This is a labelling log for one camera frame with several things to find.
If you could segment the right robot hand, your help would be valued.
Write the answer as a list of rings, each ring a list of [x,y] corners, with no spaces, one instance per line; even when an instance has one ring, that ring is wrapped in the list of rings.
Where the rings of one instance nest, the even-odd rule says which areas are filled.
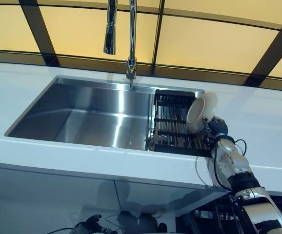
[[[212,119],[203,118],[202,132],[210,136],[228,135],[228,127],[225,121],[218,117],[212,117]]]

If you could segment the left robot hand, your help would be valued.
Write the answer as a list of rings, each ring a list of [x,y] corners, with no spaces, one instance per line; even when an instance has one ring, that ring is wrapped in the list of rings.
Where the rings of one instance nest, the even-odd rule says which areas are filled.
[[[101,233],[102,232],[102,226],[99,224],[99,220],[101,219],[100,214],[95,214],[91,217],[89,217],[85,222],[82,222],[82,226],[88,230],[88,232],[91,233]]]

